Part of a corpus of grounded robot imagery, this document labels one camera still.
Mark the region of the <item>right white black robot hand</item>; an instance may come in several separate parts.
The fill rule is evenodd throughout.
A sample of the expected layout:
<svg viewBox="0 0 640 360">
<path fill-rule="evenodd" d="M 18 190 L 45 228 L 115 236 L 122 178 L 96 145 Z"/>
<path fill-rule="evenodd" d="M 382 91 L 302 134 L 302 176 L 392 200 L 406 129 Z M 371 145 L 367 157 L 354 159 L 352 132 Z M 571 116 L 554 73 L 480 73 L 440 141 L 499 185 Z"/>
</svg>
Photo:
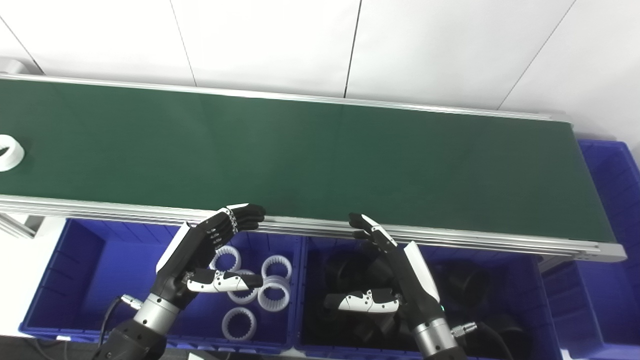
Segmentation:
<svg viewBox="0 0 640 360">
<path fill-rule="evenodd" d="M 393 286 L 327 294 L 324 307 L 361 313 L 402 312 L 409 329 L 415 333 L 449 332 L 434 277 L 418 244 L 411 241 L 400 247 L 381 224 L 362 213 L 350 213 L 349 225 L 354 228 L 355 239 L 368 240 L 377 246 L 390 268 Z"/>
</svg>

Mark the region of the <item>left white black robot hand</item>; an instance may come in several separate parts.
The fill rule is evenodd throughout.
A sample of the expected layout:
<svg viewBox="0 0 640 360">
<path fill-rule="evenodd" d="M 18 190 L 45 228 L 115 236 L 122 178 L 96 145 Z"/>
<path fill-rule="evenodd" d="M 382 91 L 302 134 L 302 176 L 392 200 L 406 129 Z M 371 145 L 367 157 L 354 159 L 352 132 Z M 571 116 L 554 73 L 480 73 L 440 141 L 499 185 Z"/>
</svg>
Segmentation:
<svg viewBox="0 0 640 360">
<path fill-rule="evenodd" d="M 180 310 L 197 296 L 185 283 L 185 276 L 196 269 L 206 269 L 219 248 L 242 231 L 253 231 L 265 220 L 266 210 L 254 203 L 237 203 L 222 207 L 195 224 L 176 243 L 166 249 L 166 260 L 158 269 L 150 293 Z"/>
</svg>

